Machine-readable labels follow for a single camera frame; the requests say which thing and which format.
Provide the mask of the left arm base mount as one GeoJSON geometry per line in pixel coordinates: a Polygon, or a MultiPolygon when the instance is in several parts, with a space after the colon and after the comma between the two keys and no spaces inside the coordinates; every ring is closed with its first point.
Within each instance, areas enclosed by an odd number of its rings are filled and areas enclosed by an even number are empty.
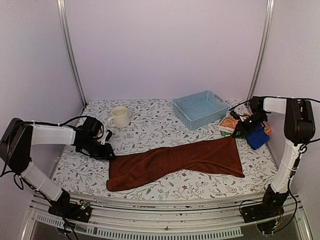
{"type": "Polygon", "coordinates": [[[72,203],[70,199],[70,194],[63,189],[57,200],[48,199],[50,203],[48,212],[67,220],[88,223],[92,213],[91,203],[83,199],[72,203]]]}

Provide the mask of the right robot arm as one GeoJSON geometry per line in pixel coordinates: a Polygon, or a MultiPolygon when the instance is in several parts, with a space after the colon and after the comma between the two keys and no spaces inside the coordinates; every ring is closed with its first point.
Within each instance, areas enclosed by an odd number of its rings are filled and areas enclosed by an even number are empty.
{"type": "Polygon", "coordinates": [[[270,184],[274,194],[289,191],[290,181],[298,170],[303,150],[308,144],[319,141],[313,140],[316,125],[311,102],[320,101],[304,97],[254,96],[229,109],[230,115],[238,120],[232,137],[244,137],[253,133],[257,126],[268,121],[268,114],[284,115],[284,152],[270,184]]]}

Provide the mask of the brown towel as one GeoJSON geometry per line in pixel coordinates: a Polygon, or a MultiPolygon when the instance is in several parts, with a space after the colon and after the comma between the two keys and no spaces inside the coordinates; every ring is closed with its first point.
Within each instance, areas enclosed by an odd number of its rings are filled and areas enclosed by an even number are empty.
{"type": "Polygon", "coordinates": [[[236,140],[229,136],[117,156],[109,163],[106,188],[110,192],[131,190],[180,170],[245,176],[236,140]]]}

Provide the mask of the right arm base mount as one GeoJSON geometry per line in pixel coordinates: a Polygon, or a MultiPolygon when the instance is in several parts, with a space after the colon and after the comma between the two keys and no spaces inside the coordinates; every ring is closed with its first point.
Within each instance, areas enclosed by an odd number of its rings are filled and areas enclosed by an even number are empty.
{"type": "Polygon", "coordinates": [[[284,214],[284,202],[289,196],[289,192],[274,192],[269,185],[263,195],[262,202],[255,205],[242,206],[239,209],[245,223],[265,220],[268,218],[281,216],[284,214]]]}

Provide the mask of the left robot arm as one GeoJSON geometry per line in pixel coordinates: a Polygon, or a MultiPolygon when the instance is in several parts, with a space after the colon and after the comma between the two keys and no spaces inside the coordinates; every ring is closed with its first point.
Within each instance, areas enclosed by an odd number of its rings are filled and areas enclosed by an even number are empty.
{"type": "Polygon", "coordinates": [[[55,209],[63,216],[74,213],[74,205],[63,198],[64,190],[56,185],[44,169],[49,161],[53,165],[58,151],[66,146],[73,146],[81,153],[98,161],[110,161],[116,156],[107,142],[112,136],[101,121],[83,115],[84,122],[71,126],[71,120],[64,123],[24,121],[12,118],[0,140],[0,158],[4,161],[1,176],[15,174],[22,181],[31,185],[49,200],[55,202],[55,209]]]}

